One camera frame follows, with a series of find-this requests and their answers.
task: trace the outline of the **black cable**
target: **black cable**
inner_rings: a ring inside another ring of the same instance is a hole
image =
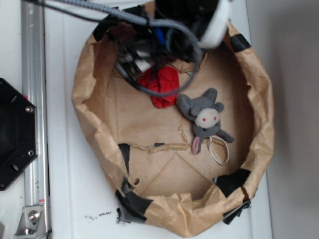
[[[90,18],[90,17],[86,17],[86,16],[83,16],[83,15],[79,15],[77,13],[74,13],[74,12],[71,12],[71,11],[68,11],[68,10],[64,10],[64,9],[56,7],[56,6],[46,4],[46,3],[42,2],[42,1],[38,1],[38,0],[24,0],[24,1],[33,3],[33,4],[38,5],[38,6],[47,7],[47,8],[50,8],[50,9],[53,9],[53,10],[68,14],[70,16],[77,17],[77,18],[85,20],[85,21],[92,21],[92,22],[100,22],[101,21],[101,19]]]
[[[35,0],[26,0],[28,2],[32,2],[37,4],[38,2]],[[186,83],[181,86],[180,88],[176,89],[176,90],[172,90],[169,91],[167,93],[158,93],[158,92],[154,92],[152,90],[149,90],[141,85],[139,85],[138,90],[145,92],[151,96],[155,96],[155,97],[166,97],[166,96],[171,96],[171,95],[175,95],[178,94],[179,92],[181,92],[182,90],[186,89],[190,83],[194,80],[194,77],[196,75],[196,72],[198,70],[199,64],[201,62],[201,57],[202,57],[202,51],[198,45],[198,39],[196,38],[196,36],[193,34],[193,32],[191,32],[189,30],[188,27],[186,27],[185,25],[181,24],[180,22],[174,21],[174,20],[167,20],[167,19],[152,19],[152,20],[147,20],[143,17],[139,17],[133,14],[130,14],[128,12],[124,12],[124,11],[120,11],[118,9],[114,9],[112,7],[109,6],[105,6],[105,5],[101,5],[101,4],[97,4],[97,3],[93,3],[93,2],[87,2],[84,0],[54,0],[54,1],[58,1],[58,2],[63,2],[66,4],[71,4],[71,5],[76,5],[76,6],[80,6],[80,7],[84,7],[84,8],[88,8],[91,10],[96,10],[96,11],[101,11],[101,12],[105,12],[108,13],[110,15],[113,15],[115,17],[118,17],[122,20],[137,24],[137,25],[142,25],[142,26],[148,26],[148,27],[168,27],[168,28],[174,28],[177,29],[179,31],[181,31],[186,37],[188,37],[188,39],[190,40],[192,46],[193,46],[193,62],[194,62],[194,66],[193,66],[193,70],[192,70],[192,74],[190,75],[189,79],[186,81]],[[69,12],[63,9],[60,9],[58,7],[54,7],[54,9],[64,12],[66,14],[71,14],[75,17],[79,17],[81,19],[88,19],[88,20],[92,20],[92,18],[87,18],[87,17],[83,17],[80,16],[78,14],[75,14],[73,12]]]

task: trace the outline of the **plush toy face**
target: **plush toy face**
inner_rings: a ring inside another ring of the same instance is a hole
[[[219,113],[215,109],[206,108],[199,112],[195,124],[201,128],[211,128],[220,121]]]

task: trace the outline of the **black hexagonal plate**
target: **black hexagonal plate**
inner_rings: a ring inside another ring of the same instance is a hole
[[[0,78],[0,191],[37,156],[36,107]]]

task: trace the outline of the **metal bracket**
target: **metal bracket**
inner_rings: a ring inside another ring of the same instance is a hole
[[[36,108],[0,78],[0,191],[37,156]]]
[[[14,239],[35,239],[44,234],[46,232],[43,207],[24,207]]]

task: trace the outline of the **gray cable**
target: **gray cable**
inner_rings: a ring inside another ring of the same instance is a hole
[[[200,61],[201,61],[202,52],[201,52],[201,49],[198,45],[197,38],[185,25],[183,25],[177,21],[167,20],[167,19],[150,19],[150,20],[148,20],[148,19],[145,19],[143,17],[139,17],[136,15],[130,14],[128,12],[120,11],[118,9],[115,9],[115,8],[112,8],[109,6],[105,6],[102,4],[94,3],[94,2],[87,2],[87,1],[83,1],[83,0],[53,0],[53,1],[63,2],[63,3],[71,4],[71,5],[76,5],[79,7],[85,7],[88,9],[109,13],[112,16],[121,18],[125,21],[129,21],[129,22],[137,24],[137,25],[149,26],[149,27],[168,27],[168,28],[175,28],[177,30],[180,30],[181,32],[183,32],[183,34],[185,34],[186,37],[189,38],[189,40],[193,46],[194,67],[193,67],[192,74],[190,75],[188,81],[179,89],[172,90],[172,91],[167,92],[167,93],[157,93],[157,92],[151,91],[151,90],[149,90],[145,87],[142,87],[142,86],[141,86],[140,90],[149,94],[149,95],[156,96],[156,97],[171,96],[171,95],[177,94],[180,91],[186,89],[190,85],[190,83],[193,81],[195,74],[196,74],[196,71],[199,67]]]

